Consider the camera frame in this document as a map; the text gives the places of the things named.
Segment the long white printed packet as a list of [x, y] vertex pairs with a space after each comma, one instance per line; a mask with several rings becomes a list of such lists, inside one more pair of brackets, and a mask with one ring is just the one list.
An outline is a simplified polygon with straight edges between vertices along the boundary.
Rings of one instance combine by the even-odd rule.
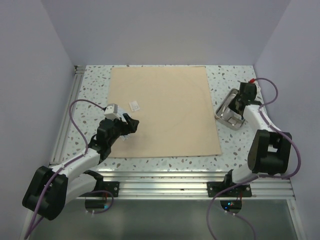
[[117, 114], [118, 114], [118, 117], [119, 118], [124, 118], [124, 114], [126, 114], [127, 112], [124, 110], [124, 109], [122, 109], [120, 106], [118, 106], [117, 107]]

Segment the stainless steel tray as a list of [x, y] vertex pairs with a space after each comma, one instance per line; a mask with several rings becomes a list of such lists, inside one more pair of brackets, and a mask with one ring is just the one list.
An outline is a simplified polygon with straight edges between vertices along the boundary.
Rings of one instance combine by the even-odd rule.
[[221, 124], [232, 130], [239, 130], [245, 122], [245, 119], [229, 108], [229, 104], [238, 94], [236, 88], [232, 88], [215, 112], [215, 119]]

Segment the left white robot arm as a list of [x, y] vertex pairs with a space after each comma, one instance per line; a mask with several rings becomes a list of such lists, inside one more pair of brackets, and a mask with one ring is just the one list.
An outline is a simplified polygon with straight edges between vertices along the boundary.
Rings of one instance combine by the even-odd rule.
[[26, 190], [22, 205], [47, 220], [55, 219], [65, 205], [77, 197], [113, 194], [105, 187], [103, 177], [93, 168], [111, 153], [121, 136], [134, 134], [139, 120], [124, 113], [119, 119], [103, 119], [83, 152], [54, 167], [39, 167]]

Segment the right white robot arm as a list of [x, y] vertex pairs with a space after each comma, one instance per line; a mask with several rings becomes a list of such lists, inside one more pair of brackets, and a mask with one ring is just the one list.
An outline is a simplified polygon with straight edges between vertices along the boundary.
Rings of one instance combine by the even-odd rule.
[[253, 178], [284, 174], [288, 169], [292, 136], [274, 126], [256, 100], [257, 86], [252, 82], [242, 82], [238, 93], [228, 104], [228, 109], [246, 120], [255, 132], [247, 156], [247, 165], [230, 170], [223, 180], [223, 192], [235, 196], [241, 185]]

